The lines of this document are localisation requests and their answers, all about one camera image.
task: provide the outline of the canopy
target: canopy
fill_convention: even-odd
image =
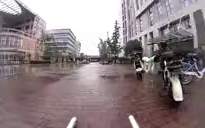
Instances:
[[[182,42],[182,41],[187,41],[187,40],[193,40],[193,34],[186,30],[179,30],[175,32],[170,32],[165,36],[159,36],[153,39],[149,40],[148,45],[152,44],[159,44],[161,42],[166,42],[166,43],[177,43],[177,42]]]

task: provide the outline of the office building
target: office building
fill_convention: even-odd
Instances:
[[[45,21],[19,0],[0,0],[0,65],[35,60]]]
[[[173,31],[193,35],[194,47],[205,45],[205,0],[122,0],[123,41],[137,39],[146,55],[149,40]]]
[[[76,55],[77,41],[76,36],[70,29],[53,29],[48,30],[47,34],[53,37],[53,47],[61,54],[69,53]]]

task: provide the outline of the brick pavement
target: brick pavement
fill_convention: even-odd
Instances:
[[[130,114],[141,128],[205,126],[205,79],[175,109],[158,96],[158,78],[138,81],[128,65],[34,70],[0,81],[0,128],[65,128],[73,116],[78,128],[130,128]]]

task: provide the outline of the sky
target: sky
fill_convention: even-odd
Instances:
[[[98,55],[99,38],[106,39],[119,20],[120,0],[21,0],[47,23],[47,29],[70,28],[81,52]]]

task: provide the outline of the bicycle wheel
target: bicycle wheel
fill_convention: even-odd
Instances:
[[[183,63],[183,68],[182,70],[183,71],[190,71],[190,68],[192,67],[192,64],[190,63]],[[181,80],[181,84],[182,85],[188,85],[190,84],[194,79],[194,76],[192,75],[185,75],[185,74],[182,74],[180,76],[180,80]]]

